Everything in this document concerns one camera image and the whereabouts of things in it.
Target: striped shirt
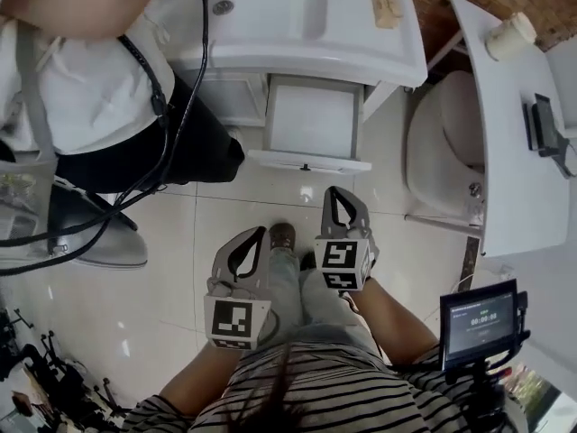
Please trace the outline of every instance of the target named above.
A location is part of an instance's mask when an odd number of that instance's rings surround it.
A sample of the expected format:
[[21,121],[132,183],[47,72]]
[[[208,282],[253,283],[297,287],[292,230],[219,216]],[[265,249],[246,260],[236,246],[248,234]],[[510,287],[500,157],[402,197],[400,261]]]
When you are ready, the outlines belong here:
[[[198,417],[185,417],[160,396],[139,403],[124,431],[181,433],[227,431],[227,415],[254,413],[270,394],[285,346],[241,359],[222,398]],[[438,349],[419,360],[433,363]],[[448,385],[440,372],[392,372],[376,355],[349,345],[293,343],[288,362],[287,407],[302,407],[301,431],[469,431],[461,406],[471,377]]]

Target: white table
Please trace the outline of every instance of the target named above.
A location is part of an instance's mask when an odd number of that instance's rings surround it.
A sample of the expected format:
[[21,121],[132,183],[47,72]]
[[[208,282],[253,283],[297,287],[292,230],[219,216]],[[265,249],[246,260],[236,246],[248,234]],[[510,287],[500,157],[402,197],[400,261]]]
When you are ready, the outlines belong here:
[[437,63],[461,38],[471,58],[481,106],[485,143],[484,226],[475,228],[419,216],[408,220],[443,227],[481,239],[487,256],[528,252],[565,242],[569,224],[569,181],[553,160],[527,147],[522,104],[535,93],[551,98],[554,117],[563,123],[561,105],[546,56],[536,46],[511,60],[495,61],[485,35],[501,21],[466,0],[451,0],[461,30],[429,62]]

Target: open drawer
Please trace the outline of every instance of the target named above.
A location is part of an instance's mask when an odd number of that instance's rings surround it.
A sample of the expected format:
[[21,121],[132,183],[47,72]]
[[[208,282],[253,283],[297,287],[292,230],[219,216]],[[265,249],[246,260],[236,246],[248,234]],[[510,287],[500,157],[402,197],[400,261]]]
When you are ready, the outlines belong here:
[[357,159],[363,86],[334,80],[273,76],[261,165],[354,174],[371,169]]

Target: white shirt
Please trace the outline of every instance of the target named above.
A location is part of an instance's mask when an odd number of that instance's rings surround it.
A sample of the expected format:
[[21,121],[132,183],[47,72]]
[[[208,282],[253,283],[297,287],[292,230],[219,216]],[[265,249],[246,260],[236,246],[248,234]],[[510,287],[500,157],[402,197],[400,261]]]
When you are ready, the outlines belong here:
[[[173,11],[177,5],[153,0],[126,34],[151,64],[167,101],[174,74],[161,50],[169,42],[162,18]],[[37,148],[20,107],[16,26],[0,16],[0,139],[19,152]],[[156,120],[148,76],[118,40],[51,40],[39,32],[36,43],[41,97],[58,153],[104,149]]]

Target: tile floor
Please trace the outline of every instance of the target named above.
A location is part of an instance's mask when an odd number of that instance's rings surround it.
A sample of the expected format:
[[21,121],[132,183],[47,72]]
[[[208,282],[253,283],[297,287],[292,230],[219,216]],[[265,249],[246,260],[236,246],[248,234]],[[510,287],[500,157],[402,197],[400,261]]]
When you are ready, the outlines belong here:
[[[157,392],[206,342],[203,296],[218,248],[245,229],[280,220],[297,229],[302,253],[320,230],[325,189],[352,189],[371,211],[380,259],[373,274],[403,304],[438,331],[435,309],[461,272],[466,238],[407,223],[408,211],[435,216],[408,193],[402,179],[410,99],[399,89],[363,127],[362,158],[370,173],[354,177],[273,170],[247,161],[228,184],[170,187],[128,212],[149,247],[149,264],[133,272],[73,264],[2,279],[9,309],[36,328],[52,329],[64,354],[97,379],[108,377],[125,403]],[[262,133],[244,128],[245,148]]]

